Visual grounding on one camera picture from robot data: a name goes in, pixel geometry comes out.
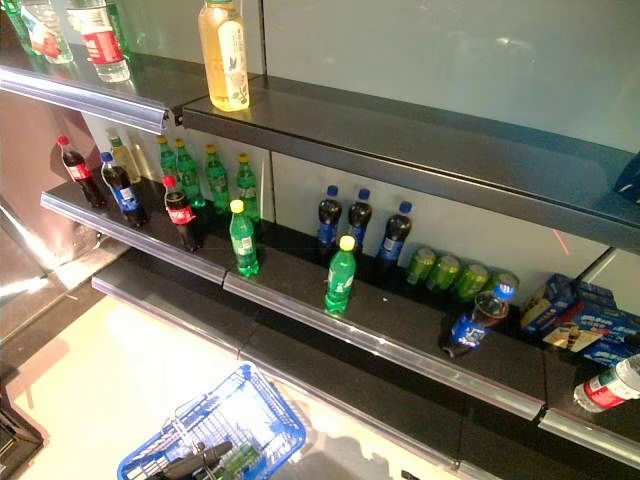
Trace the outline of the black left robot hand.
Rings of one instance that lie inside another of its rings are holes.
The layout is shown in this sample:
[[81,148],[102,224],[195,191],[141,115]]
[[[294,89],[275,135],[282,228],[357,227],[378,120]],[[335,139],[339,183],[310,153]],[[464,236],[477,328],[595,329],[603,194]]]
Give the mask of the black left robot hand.
[[191,479],[194,473],[218,465],[222,457],[232,448],[231,441],[224,441],[189,457],[174,460],[152,475],[151,479]]

